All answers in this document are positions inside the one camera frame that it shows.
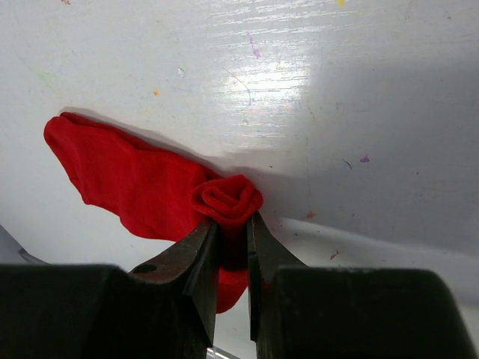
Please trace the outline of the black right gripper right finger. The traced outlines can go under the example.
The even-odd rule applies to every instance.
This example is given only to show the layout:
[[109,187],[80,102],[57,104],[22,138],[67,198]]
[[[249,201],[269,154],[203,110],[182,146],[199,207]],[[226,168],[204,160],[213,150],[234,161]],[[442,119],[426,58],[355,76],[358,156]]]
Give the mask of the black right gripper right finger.
[[310,267],[259,214],[247,223],[259,358],[476,358],[445,282],[422,269]]

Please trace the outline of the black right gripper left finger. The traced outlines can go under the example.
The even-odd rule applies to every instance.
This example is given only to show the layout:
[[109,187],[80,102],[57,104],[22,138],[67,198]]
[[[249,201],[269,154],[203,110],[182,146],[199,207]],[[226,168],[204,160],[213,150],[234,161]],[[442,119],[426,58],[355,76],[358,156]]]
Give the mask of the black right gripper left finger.
[[113,265],[3,265],[3,358],[204,358],[213,344],[217,223]]

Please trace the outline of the red reindeer sock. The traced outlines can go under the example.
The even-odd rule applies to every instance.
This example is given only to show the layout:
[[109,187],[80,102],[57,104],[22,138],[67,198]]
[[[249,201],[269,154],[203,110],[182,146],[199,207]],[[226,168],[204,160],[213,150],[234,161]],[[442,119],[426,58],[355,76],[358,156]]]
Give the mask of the red reindeer sock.
[[217,310],[231,309],[248,286],[245,226],[263,196],[242,174],[222,177],[117,127],[64,112],[44,139],[88,205],[114,213],[133,235],[180,241],[205,218],[220,228]]

